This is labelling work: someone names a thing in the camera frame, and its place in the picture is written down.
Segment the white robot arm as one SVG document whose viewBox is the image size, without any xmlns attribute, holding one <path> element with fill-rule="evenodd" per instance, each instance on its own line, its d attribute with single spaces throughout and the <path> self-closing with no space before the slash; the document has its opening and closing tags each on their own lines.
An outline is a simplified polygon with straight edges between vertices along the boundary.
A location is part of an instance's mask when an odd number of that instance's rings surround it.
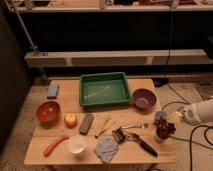
<svg viewBox="0 0 213 171">
<path fill-rule="evenodd" d="M 213 99 L 185 105 L 170 114 L 164 111 L 157 111 L 154 121 L 157 122 L 161 119 L 172 123 L 183 121 L 192 126 L 213 122 Z"/>
</svg>

